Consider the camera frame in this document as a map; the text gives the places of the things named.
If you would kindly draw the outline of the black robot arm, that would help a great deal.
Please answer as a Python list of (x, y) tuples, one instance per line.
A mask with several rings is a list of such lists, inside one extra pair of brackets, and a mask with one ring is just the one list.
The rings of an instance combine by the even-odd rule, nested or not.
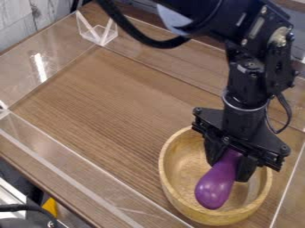
[(292, 113), (283, 94), (295, 86), (299, 75), (291, 59), (295, 34), (289, 15), (271, 0), (154, 0), (164, 23), (177, 34), (160, 41), (138, 30), (113, 0), (97, 2), (144, 45), (172, 49), (200, 36), (225, 43), (229, 79), (224, 108), (194, 108), (192, 129), (203, 134), (212, 166), (227, 150), (243, 154), (237, 182), (245, 183), (259, 167), (280, 170), (291, 148), (279, 139), (281, 131), (271, 125), (268, 107), (277, 99)]

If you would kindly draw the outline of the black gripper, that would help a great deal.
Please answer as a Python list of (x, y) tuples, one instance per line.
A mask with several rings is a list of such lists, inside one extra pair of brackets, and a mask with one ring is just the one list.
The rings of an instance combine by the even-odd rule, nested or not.
[(236, 181), (247, 183), (257, 167), (267, 166), (280, 171), (289, 146), (268, 126), (269, 102), (252, 107), (237, 106), (224, 96), (221, 110), (196, 107), (192, 128), (203, 134), (207, 160), (213, 166), (227, 149), (236, 149), (244, 156), (237, 165)]

